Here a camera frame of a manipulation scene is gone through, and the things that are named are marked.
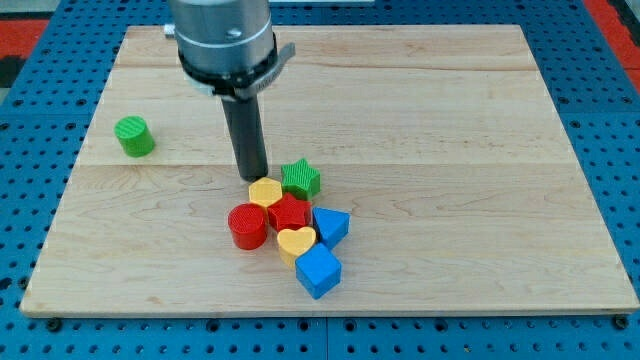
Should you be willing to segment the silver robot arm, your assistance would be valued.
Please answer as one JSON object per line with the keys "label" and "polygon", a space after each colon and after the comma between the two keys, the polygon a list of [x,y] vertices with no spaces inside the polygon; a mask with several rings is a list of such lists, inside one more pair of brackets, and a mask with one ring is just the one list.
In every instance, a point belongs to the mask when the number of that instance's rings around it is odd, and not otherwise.
{"label": "silver robot arm", "polygon": [[213,96],[245,101],[268,88],[296,54],[277,45],[267,0],[169,0],[186,76]]}

